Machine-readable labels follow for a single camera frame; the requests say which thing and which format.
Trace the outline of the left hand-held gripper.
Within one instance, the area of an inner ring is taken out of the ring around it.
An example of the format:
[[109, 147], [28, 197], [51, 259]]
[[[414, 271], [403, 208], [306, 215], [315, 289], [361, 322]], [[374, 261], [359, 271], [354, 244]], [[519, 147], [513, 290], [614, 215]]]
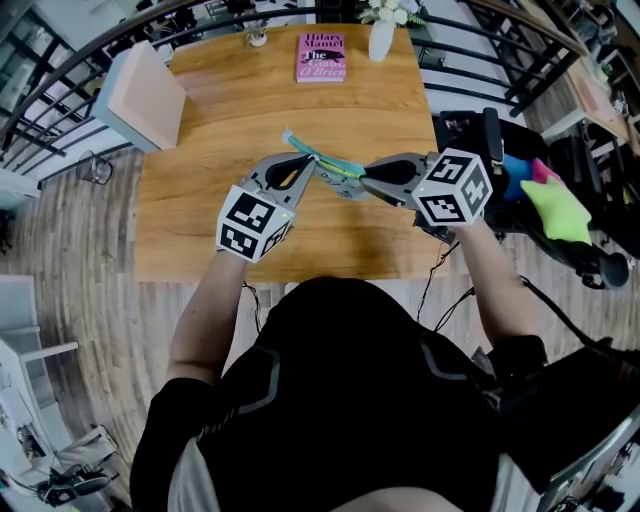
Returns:
[[226, 196], [217, 220], [217, 247], [251, 263], [266, 256], [293, 227], [315, 167], [315, 159], [302, 152], [260, 160]]

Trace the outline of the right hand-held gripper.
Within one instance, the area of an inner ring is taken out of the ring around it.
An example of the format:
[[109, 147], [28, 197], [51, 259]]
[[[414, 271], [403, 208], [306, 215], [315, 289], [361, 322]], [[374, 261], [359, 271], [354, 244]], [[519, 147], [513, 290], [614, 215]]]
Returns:
[[482, 159], [475, 153], [447, 148], [436, 157], [404, 152], [365, 167], [424, 176], [413, 188], [363, 176], [360, 184], [371, 195], [394, 207], [417, 207], [432, 226], [471, 225], [483, 213], [493, 187]]

